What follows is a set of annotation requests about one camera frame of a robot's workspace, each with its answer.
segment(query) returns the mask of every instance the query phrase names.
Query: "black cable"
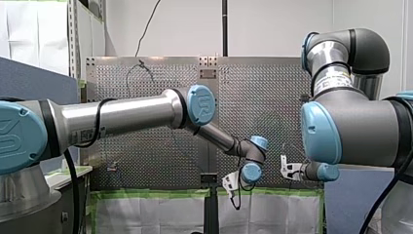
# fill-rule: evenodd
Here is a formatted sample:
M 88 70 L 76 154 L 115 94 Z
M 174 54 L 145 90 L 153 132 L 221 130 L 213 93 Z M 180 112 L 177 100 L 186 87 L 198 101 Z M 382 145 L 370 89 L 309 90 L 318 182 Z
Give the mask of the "black cable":
M 395 99 L 395 100 L 399 101 L 401 104 L 403 104 L 405 107 L 407 107 L 410 110 L 410 115 L 413 117 L 413 108 L 404 99 L 402 99 L 400 97 L 391 97 L 391 98 L 388 98 L 388 99 Z M 359 234 L 364 234 L 364 232 L 367 230 L 368 224 L 370 223 L 370 221 L 373 218 L 374 214 L 376 213 L 377 209 L 380 207 L 382 202 L 386 199 L 386 197 L 389 195 L 389 193 L 395 187 L 397 182 L 404 175 L 404 173 L 406 172 L 406 170 L 409 167 L 412 160 L 413 160 L 413 149 L 411 149 L 410 152 L 407 154 L 406 160 L 404 161 L 403 165 L 400 167 L 399 170 L 396 170 L 396 174 L 393 177 L 393 179 L 390 181 L 390 183 L 385 188 L 385 190 L 382 192 L 382 194 L 380 194 L 379 198 L 377 198 L 376 202 L 374 202 L 373 206 L 370 209 L 370 212 L 368 213 L 366 219 L 364 220 L 363 225 L 360 228 Z
M 241 157 L 239 156 L 238 157 L 237 168 L 240 167 L 240 164 L 241 164 Z M 239 186 L 238 186 L 238 205 L 237 206 L 235 205 L 234 197 L 232 197 L 230 200 L 231 200 L 231 203 L 232 203 L 233 207 L 235 208 L 235 210 L 239 211 L 240 208 L 241 208 L 241 188 Z
M 145 65 L 145 62 L 143 62 L 141 59 L 139 60 L 138 64 L 135 64 L 133 67 L 131 67 L 131 69 L 128 70 L 127 73 L 127 77 L 126 77 L 126 85 L 127 85 L 127 89 L 128 89 L 128 98 L 131 97 L 131 88 L 129 86 L 129 77 L 131 72 L 137 67 L 139 66 L 140 68 L 145 69 L 149 75 L 151 76 L 151 80 L 154 81 L 154 74 L 152 73 L 152 71 Z
M 100 132 L 100 110 L 102 106 L 109 101 L 116 100 L 115 98 L 106 98 L 103 101 L 100 102 L 100 104 L 97 106 L 97 113 L 96 113 L 96 118 L 94 120 L 94 136 L 92 137 L 91 141 L 87 144 L 81 144 L 81 145 L 75 145 L 76 147 L 79 148 L 88 148 L 92 146 L 96 141 L 99 136 Z
M 222 56 L 228 57 L 228 0 L 222 0 Z
M 73 191 L 73 234 L 79 234 L 79 215 L 80 215 L 80 201 L 79 201 L 79 182 L 77 179 L 75 164 L 73 163 L 72 156 L 69 149 L 64 151 L 64 158 L 69 168 L 70 178 L 72 180 Z
M 88 175 L 86 175 L 85 176 L 85 194 L 84 194 L 84 200 L 83 200 L 83 212 L 82 212 L 82 216 L 80 217 L 80 221 L 79 221 L 79 225 L 80 225 L 80 228 L 79 228 L 79 232 L 78 232 L 78 234 L 80 234 L 81 232 L 82 232 L 82 229 L 84 229 L 85 228 L 85 226 L 86 225 L 84 225 L 84 217 L 86 216 L 86 202 L 87 202 L 87 200 L 88 200 L 88 191 L 89 191 L 89 176 Z
M 156 12 L 156 9 L 158 8 L 158 5 L 159 5 L 160 2 L 161 2 L 161 0 L 158 0 L 158 2 L 155 4 L 154 9 L 152 10 L 151 17 L 149 18 L 149 21 L 146 23 L 145 30 L 143 31 L 143 34 L 142 34 L 142 36 L 140 37 L 139 42 L 138 42 L 138 44 L 137 44 L 137 50 L 136 50 L 136 53 L 134 54 L 135 57 L 137 57 L 137 54 L 138 54 L 139 51 L 140 51 L 140 43 L 142 43 L 142 40 L 143 40 L 143 38 L 144 38 L 145 35 L 146 35 L 146 31 L 148 30 L 149 24 L 151 23 L 152 18 L 154 17 L 155 12 Z

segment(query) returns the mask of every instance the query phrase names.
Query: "metal stand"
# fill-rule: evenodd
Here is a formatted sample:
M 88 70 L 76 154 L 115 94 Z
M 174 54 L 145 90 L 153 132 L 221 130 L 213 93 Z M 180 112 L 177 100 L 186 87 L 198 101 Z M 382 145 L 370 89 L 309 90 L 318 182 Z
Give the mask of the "metal stand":
M 204 234 L 219 234 L 217 174 L 201 174 L 201 187 L 209 189 L 204 202 Z

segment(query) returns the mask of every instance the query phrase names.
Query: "white wall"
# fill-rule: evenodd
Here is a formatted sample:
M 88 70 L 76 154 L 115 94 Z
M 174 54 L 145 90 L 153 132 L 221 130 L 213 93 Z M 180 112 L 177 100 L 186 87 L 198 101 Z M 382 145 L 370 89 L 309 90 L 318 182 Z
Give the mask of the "white wall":
M 334 0 L 334 30 L 365 27 L 379 33 L 391 52 L 390 71 L 382 84 L 381 98 L 403 87 L 404 2 L 406 0 Z
M 300 57 L 311 31 L 332 30 L 332 0 L 229 0 L 229 55 Z
M 413 2 L 405 2 L 404 74 L 405 89 L 413 90 Z
M 134 56 L 157 0 L 106 1 L 106 53 Z M 221 0 L 163 0 L 140 56 L 222 55 Z M 229 0 L 229 56 L 299 57 L 310 31 L 332 30 L 332 0 Z

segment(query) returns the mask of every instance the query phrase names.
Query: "blue joint cap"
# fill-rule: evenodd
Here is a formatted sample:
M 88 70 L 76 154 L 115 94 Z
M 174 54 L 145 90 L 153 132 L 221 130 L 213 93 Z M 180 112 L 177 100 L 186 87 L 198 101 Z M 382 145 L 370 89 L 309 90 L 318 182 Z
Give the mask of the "blue joint cap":
M 329 165 L 322 163 L 317 169 L 317 177 L 320 181 L 330 182 L 337 180 L 340 176 L 340 171 L 338 170 L 337 165 Z
M 194 85 L 188 92 L 187 107 L 193 124 L 206 125 L 215 114 L 215 96 L 207 86 Z
M 241 169 L 241 178 L 244 182 L 252 184 L 257 182 L 262 176 L 261 167 L 258 164 L 250 162 Z
M 413 91 L 403 91 L 403 92 L 398 93 L 396 96 L 399 97 L 399 98 L 405 98 L 405 99 L 412 100 L 413 99 Z
M 252 136 L 250 140 L 252 143 L 260 147 L 261 149 L 265 151 L 268 150 L 268 140 L 266 138 L 262 136 Z
M 301 133 L 306 156 L 311 161 L 340 163 L 341 138 L 333 119 L 320 103 L 311 101 L 301 107 Z
M 37 162 L 48 142 L 43 121 L 26 107 L 0 101 L 0 175 Z

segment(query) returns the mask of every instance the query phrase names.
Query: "metal pegboard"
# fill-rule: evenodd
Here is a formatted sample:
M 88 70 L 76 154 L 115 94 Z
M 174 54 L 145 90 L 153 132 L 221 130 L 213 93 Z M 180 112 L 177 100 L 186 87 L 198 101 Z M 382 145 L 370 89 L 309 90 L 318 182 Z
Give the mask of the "metal pegboard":
M 299 58 L 209 59 L 211 65 L 205 65 L 205 58 L 88 58 L 88 98 L 153 96 L 167 88 L 206 82 L 218 96 L 219 118 L 214 121 L 221 129 L 239 138 L 261 135 L 270 141 L 260 185 L 288 186 L 280 173 L 282 144 L 289 162 L 305 158 L 300 152 L 299 112 L 300 97 L 310 90 L 310 77 L 302 71 Z M 150 72 L 138 65 L 140 60 Z M 206 67 L 216 69 L 216 77 L 200 79 Z M 237 169 L 236 157 L 216 150 L 205 154 L 203 143 L 185 131 L 172 134 L 168 128 L 103 139 L 90 153 L 95 167 L 92 188 L 199 187 L 198 162 L 204 171 L 216 168 L 219 178 Z M 206 155 L 213 158 L 202 158 Z M 205 161 L 214 165 L 204 165 Z M 107 172 L 113 162 L 118 171 Z
M 91 101 L 157 96 L 199 76 L 198 58 L 88 58 L 87 68 Z M 198 143 L 167 127 L 102 139 L 90 155 L 92 188 L 199 188 Z
M 309 93 L 310 77 L 299 58 L 220 58 L 218 66 L 219 127 L 239 138 L 267 138 L 269 150 L 259 185 L 289 184 L 280 173 L 282 145 L 285 143 L 288 162 L 305 159 L 300 96 Z M 237 159 L 217 154 L 218 177 L 237 169 Z

